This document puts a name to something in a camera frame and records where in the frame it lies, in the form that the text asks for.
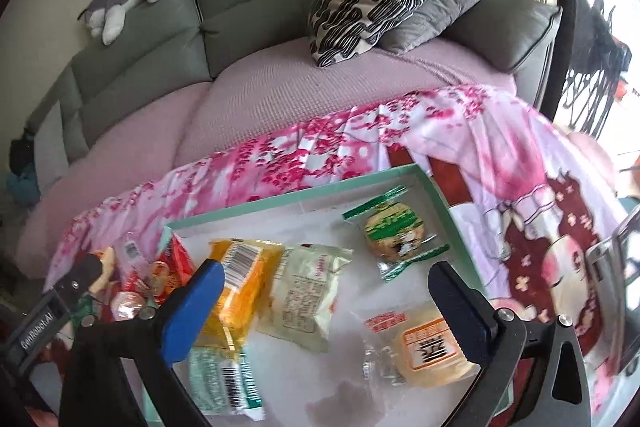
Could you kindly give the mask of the clear yellow pastry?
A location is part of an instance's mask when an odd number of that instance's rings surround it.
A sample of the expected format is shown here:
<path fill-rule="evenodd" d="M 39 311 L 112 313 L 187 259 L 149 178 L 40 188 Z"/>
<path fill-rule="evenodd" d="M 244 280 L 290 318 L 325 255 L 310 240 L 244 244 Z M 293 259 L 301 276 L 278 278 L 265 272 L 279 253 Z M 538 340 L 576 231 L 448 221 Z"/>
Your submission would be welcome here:
<path fill-rule="evenodd" d="M 365 309 L 354 317 L 361 326 L 362 373 L 375 390 L 438 388 L 478 373 L 431 301 Z"/>

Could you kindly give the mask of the green white snack packet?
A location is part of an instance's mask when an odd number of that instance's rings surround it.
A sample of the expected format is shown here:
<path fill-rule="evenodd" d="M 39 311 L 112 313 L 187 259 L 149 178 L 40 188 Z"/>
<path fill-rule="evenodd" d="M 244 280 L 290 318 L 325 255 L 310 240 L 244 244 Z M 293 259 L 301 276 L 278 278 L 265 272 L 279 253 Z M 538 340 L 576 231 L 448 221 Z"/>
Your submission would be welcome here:
<path fill-rule="evenodd" d="M 214 347 L 194 347 L 188 356 L 190 396 L 205 417 L 245 416 L 266 418 L 262 396 L 241 348 L 225 355 Z"/>

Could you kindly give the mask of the orange cake packet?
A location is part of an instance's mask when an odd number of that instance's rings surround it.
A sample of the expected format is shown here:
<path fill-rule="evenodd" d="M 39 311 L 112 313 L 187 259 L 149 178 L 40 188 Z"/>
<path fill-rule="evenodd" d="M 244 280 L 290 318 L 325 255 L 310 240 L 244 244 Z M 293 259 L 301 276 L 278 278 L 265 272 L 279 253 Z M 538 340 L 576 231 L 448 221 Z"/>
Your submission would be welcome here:
<path fill-rule="evenodd" d="M 195 344 L 235 358 L 246 343 L 262 291 L 276 273 L 284 246 L 260 239 L 215 239 L 209 259 L 224 269 L 224 287 Z"/>

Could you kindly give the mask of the cream snack packet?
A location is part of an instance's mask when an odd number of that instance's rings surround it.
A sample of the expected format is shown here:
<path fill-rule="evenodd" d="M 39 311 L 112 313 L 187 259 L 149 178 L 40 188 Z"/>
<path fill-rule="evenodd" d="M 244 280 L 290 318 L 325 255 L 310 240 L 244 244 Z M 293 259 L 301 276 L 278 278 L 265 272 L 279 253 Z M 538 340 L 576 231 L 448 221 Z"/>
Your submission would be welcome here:
<path fill-rule="evenodd" d="M 351 249 L 336 246 L 286 247 L 262 294 L 258 332 L 309 351 L 328 351 L 340 276 L 353 257 Z"/>

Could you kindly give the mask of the pink anime print cloth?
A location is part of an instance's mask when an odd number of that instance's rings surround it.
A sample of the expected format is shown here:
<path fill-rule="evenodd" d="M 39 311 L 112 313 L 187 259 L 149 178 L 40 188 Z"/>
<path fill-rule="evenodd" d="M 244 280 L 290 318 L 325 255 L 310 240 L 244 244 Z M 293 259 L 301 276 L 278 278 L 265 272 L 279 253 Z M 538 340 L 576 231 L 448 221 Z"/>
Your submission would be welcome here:
<path fill-rule="evenodd" d="M 454 210 L 492 297 L 539 321 L 573 317 L 589 360 L 591 407 L 600 411 L 613 384 L 596 352 L 604 308 L 593 283 L 577 277 L 588 249 L 610 236 L 626 212 L 590 145 L 489 86 L 356 106 L 198 155 L 100 198 L 67 225 L 46 281 L 55 283 L 85 251 L 113 246 L 128 232 L 148 250 L 172 221 L 416 164 Z"/>

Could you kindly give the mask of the red snack bag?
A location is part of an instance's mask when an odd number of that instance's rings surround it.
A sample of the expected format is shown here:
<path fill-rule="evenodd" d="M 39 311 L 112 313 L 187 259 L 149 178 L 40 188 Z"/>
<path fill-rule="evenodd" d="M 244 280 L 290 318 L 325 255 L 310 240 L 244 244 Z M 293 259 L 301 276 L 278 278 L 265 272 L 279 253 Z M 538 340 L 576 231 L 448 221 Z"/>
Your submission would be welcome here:
<path fill-rule="evenodd" d="M 186 283 L 195 272 L 186 248 L 176 234 L 171 234 L 166 246 L 150 268 L 150 288 L 154 303 L 162 305 L 169 295 Z"/>

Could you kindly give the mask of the green wrapped round cookie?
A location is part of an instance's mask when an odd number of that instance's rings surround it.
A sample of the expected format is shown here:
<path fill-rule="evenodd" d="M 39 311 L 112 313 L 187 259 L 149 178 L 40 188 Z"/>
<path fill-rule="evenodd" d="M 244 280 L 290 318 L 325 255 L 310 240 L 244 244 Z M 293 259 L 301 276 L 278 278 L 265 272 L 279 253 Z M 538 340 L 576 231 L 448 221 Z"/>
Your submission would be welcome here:
<path fill-rule="evenodd" d="M 435 225 L 425 220 L 425 213 L 409 204 L 408 194 L 405 185 L 396 185 L 342 214 L 363 234 L 384 282 L 450 249 Z"/>

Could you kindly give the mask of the teal cloth item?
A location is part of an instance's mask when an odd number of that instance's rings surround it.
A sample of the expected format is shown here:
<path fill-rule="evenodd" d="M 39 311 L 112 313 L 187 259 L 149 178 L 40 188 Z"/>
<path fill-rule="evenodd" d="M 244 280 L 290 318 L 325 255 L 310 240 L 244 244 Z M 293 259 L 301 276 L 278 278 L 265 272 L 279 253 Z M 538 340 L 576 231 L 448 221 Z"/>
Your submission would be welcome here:
<path fill-rule="evenodd" d="M 17 205 L 32 207 L 40 201 L 40 191 L 35 170 L 28 167 L 20 174 L 10 172 L 6 176 L 6 191 Z"/>

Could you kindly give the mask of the teal cardboard tray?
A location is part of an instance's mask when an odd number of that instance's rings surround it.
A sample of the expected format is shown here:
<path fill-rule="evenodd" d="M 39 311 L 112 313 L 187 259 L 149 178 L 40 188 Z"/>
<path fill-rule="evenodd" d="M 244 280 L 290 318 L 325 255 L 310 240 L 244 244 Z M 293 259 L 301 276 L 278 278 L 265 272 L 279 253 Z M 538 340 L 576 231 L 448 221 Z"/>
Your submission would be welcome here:
<path fill-rule="evenodd" d="M 357 225 L 344 212 L 403 185 L 407 204 L 449 244 L 442 256 L 469 286 L 484 287 L 454 221 L 454 209 L 419 167 L 368 174 L 258 202 L 212 211 L 166 225 L 160 243 L 177 236 L 200 265 L 214 239 L 261 239 L 283 245 L 349 248 L 354 259 L 340 277 L 330 345 L 314 353 L 289 341 L 250 332 L 247 355 L 266 410 L 267 426 L 440 426 L 469 388 L 468 379 L 439 388 L 390 387 L 375 400 L 363 377 L 366 312 L 428 298 L 430 262 L 411 265 L 385 283 Z"/>

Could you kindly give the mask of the light grey small cushion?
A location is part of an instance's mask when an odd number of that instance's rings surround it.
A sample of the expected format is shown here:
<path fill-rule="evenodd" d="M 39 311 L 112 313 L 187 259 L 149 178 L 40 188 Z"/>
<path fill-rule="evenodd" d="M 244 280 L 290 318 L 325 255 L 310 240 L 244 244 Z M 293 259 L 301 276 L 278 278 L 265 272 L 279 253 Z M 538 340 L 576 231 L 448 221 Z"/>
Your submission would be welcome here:
<path fill-rule="evenodd" d="M 63 135 L 60 103 L 55 102 L 34 139 L 34 161 L 38 188 L 46 195 L 59 179 L 67 176 L 68 163 Z"/>

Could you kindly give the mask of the pink ribbed sofa cover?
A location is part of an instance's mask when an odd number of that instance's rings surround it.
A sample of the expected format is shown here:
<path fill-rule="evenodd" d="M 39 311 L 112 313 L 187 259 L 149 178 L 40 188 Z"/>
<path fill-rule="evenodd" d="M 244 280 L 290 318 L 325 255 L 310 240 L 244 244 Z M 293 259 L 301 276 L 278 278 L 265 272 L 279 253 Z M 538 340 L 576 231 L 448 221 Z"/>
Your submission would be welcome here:
<path fill-rule="evenodd" d="M 314 66 L 303 39 L 258 51 L 216 80 L 165 95 L 100 136 L 27 219 L 14 262 L 41 279 L 79 213 L 190 161 L 336 110 L 460 84 L 516 91 L 512 75 L 443 38 L 404 55 L 375 48 L 328 68 Z"/>

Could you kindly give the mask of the green leather sofa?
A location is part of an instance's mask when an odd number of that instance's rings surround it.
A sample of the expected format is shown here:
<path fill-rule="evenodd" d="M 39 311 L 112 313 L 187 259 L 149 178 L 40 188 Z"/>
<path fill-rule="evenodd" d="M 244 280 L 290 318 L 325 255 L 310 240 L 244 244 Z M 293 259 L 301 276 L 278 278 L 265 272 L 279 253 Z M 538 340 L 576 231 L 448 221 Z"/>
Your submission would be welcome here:
<path fill-rule="evenodd" d="M 107 130 L 159 98 L 212 81 L 258 51 L 306 41 L 313 1 L 141 3 L 110 46 L 92 40 L 70 60 L 25 130 L 36 133 L 58 102 L 67 158 L 84 157 Z M 535 0 L 480 0 L 436 38 L 461 44 L 512 75 L 518 96 L 539 105 L 561 18 L 558 6 Z"/>

